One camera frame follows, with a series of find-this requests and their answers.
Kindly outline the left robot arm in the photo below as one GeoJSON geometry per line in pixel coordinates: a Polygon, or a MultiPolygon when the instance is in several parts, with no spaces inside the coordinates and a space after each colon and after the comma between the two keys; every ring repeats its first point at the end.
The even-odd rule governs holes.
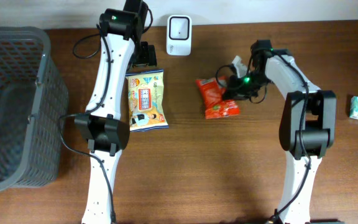
{"type": "Polygon", "coordinates": [[[143,0],[127,0],[123,9],[107,9],[97,28],[101,58],[93,94],[75,124],[88,144],[91,172],[82,223],[115,223],[113,188],[119,158],[129,141],[129,124],[121,119],[126,73],[132,67],[156,66],[153,45],[143,42],[152,12],[143,0]]]}

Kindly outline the red snack bag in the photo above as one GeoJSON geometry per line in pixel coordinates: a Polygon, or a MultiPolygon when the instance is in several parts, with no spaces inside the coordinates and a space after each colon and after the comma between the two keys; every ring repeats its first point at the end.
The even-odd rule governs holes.
{"type": "Polygon", "coordinates": [[[196,84],[203,97],[206,119],[218,119],[240,114],[240,109],[234,100],[224,100],[226,89],[218,84],[215,78],[197,79],[196,84]]]}

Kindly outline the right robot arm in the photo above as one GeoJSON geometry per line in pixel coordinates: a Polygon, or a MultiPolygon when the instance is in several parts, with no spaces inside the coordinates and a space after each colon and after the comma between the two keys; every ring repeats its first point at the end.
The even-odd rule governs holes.
{"type": "Polygon", "coordinates": [[[310,223],[316,173],[334,142],[336,95],[313,84],[288,49],[275,49],[269,40],[257,40],[250,52],[247,65],[236,56],[226,66],[233,74],[223,86],[223,98],[252,100],[269,84],[282,94],[285,105],[279,140],[286,172],[282,198],[267,223],[310,223]]]}

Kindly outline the yellow wet wipes pack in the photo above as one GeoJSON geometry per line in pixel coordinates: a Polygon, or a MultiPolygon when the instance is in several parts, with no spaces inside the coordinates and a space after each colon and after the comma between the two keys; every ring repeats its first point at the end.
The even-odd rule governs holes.
{"type": "Polygon", "coordinates": [[[160,69],[126,75],[130,132],[169,128],[162,107],[163,72],[160,69]]]}

